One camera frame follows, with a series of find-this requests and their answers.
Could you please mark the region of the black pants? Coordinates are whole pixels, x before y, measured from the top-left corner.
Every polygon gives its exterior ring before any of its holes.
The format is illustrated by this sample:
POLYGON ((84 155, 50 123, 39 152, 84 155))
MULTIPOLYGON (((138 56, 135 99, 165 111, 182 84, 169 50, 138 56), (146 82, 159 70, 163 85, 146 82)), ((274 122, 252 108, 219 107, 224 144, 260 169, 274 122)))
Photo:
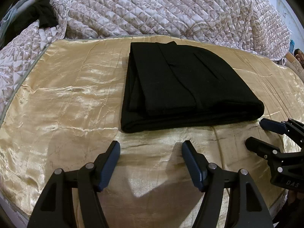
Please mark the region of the black pants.
POLYGON ((215 53, 175 42, 131 43, 123 132, 241 123, 263 113, 263 102, 215 53))

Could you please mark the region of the gold satin bedspread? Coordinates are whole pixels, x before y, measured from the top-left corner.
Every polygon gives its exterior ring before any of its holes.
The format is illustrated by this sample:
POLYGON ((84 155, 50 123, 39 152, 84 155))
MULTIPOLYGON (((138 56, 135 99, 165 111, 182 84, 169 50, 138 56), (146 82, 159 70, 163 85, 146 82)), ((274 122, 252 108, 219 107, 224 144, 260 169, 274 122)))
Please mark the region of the gold satin bedspread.
POLYGON ((261 56, 171 36, 58 40, 35 61, 1 118, 1 192, 24 220, 55 169, 80 169, 113 140, 121 155, 109 186, 98 195, 110 227, 192 226, 203 194, 181 156, 187 139, 223 169, 247 169, 271 213, 277 211, 285 192, 270 183, 266 160, 244 141, 253 136, 284 152, 299 151, 287 136, 264 131, 256 121, 121 132, 130 44, 172 41, 223 58, 264 103, 266 118, 303 121, 302 80, 261 56))

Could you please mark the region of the beige floral quilted comforter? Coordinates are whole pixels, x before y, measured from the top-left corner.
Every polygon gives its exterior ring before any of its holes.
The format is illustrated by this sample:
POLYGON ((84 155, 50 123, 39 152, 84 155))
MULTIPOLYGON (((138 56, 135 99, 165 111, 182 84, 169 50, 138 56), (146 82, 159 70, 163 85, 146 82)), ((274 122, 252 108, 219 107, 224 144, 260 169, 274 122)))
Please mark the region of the beige floral quilted comforter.
POLYGON ((268 0, 19 0, 1 20, 2 41, 40 1, 49 5, 56 25, 34 19, 8 43, 1 42, 2 110, 42 51, 63 38, 167 35, 275 61, 289 50, 289 30, 268 0))

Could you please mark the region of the dark clothes pile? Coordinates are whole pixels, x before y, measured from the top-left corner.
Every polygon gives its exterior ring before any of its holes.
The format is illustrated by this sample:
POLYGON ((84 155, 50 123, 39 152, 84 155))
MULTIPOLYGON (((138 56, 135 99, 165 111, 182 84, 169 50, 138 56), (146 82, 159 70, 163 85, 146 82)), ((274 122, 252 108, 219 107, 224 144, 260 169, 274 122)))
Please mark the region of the dark clothes pile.
POLYGON ((17 1, 1 19, 1 48, 35 21, 39 21, 39 28, 58 25, 50 0, 17 1))

